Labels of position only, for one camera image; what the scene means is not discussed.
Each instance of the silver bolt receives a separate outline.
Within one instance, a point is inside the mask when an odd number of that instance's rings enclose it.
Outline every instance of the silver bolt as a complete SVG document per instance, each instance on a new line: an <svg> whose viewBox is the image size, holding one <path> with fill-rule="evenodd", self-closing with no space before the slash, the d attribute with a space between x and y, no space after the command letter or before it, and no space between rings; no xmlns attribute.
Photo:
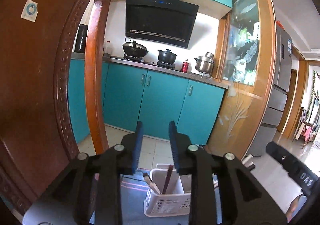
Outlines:
<svg viewBox="0 0 320 225"><path fill-rule="evenodd" d="M84 159L87 158L87 154L86 153L80 153L77 157L78 157L79 160L84 160Z"/></svg>
<svg viewBox="0 0 320 225"><path fill-rule="evenodd" d="M117 145L115 145L114 149L116 151L123 151L124 150L124 145L117 144Z"/></svg>
<svg viewBox="0 0 320 225"><path fill-rule="evenodd" d="M188 146L188 150L191 151L191 152L197 151L198 150L198 146L190 145L190 146Z"/></svg>
<svg viewBox="0 0 320 225"><path fill-rule="evenodd" d="M235 155L233 153L226 153L226 159L233 160L235 159Z"/></svg>

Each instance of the blue circle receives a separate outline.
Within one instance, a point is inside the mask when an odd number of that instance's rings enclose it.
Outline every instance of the blue circle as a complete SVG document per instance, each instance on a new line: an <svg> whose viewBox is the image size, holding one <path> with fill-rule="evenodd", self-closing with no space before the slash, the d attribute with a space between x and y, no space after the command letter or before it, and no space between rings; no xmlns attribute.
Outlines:
<svg viewBox="0 0 320 225"><path fill-rule="evenodd" d="M30 3L30 4L27 6L26 10L27 10L28 15L29 15L29 16L32 16L32 15L37 11L37 6L36 6L36 4L34 4L34 3Z"/></svg>

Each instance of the pink stripe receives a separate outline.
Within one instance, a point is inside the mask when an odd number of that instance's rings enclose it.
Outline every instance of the pink stripe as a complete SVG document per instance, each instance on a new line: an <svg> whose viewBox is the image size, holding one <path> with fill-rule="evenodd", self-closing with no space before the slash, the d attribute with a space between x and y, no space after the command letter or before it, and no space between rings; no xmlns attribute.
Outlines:
<svg viewBox="0 0 320 225"><path fill-rule="evenodd" d="M147 192L147 190L142 190L142 189L139 189L139 188L133 188L133 187L128 187L128 186L124 186L124 185L121 185L122 187L125 187L125 188L128 188L128 189L133 189L133 190L138 190L138 191L143 191L143 192Z"/></svg>
<svg viewBox="0 0 320 225"><path fill-rule="evenodd" d="M129 183L129 182L124 182L124 181L122 181L122 183L127 183L127 184L131 184L131 185L134 185L134 186L140 186L140 187L145 187L145 188L149 187L149 186L146 186L146 185L140 185L140 184Z"/></svg>

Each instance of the lower cabinet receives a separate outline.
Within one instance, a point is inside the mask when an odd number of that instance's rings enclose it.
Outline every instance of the lower cabinet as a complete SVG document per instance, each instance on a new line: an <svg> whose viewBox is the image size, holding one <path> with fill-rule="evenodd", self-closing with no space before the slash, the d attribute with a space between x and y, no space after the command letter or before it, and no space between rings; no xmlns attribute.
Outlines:
<svg viewBox="0 0 320 225"><path fill-rule="evenodd" d="M220 109L224 89L189 81L177 124L193 144L205 145Z"/></svg>
<svg viewBox="0 0 320 225"><path fill-rule="evenodd" d="M103 105L104 122L135 131L147 70L111 64Z"/></svg>
<svg viewBox="0 0 320 225"><path fill-rule="evenodd" d="M108 63L102 63L101 97L104 97ZM90 134L84 93L84 60L71 59L68 80L68 104L71 126L76 142Z"/></svg>
<svg viewBox="0 0 320 225"><path fill-rule="evenodd" d="M169 139L169 122L178 122L188 80L148 71L139 121L144 134Z"/></svg>

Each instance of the red bottle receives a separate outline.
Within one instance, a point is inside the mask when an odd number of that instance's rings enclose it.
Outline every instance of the red bottle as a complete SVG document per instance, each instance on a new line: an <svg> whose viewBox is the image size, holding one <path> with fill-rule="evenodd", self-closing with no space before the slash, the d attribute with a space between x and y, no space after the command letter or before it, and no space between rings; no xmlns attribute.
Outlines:
<svg viewBox="0 0 320 225"><path fill-rule="evenodd" d="M188 71L188 67L189 67L189 63L188 63L188 59L186 59L183 63L182 63L182 68L181 71L183 73L186 73Z"/></svg>

